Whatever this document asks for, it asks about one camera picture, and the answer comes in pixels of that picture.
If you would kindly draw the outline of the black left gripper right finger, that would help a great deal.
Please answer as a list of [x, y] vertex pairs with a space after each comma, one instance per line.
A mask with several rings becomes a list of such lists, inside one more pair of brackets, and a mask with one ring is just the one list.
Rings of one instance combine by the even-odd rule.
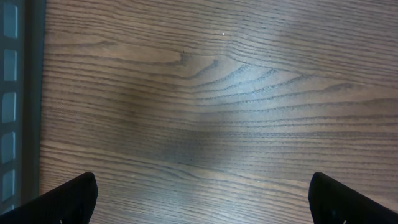
[[314, 224], [397, 224], [397, 213], [321, 172], [308, 191]]

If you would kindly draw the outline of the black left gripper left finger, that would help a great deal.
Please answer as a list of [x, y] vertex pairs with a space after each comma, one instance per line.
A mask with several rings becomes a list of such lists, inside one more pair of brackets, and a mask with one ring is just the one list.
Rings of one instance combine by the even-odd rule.
[[1, 224], [88, 224], [97, 196], [95, 175], [85, 172], [1, 215]]

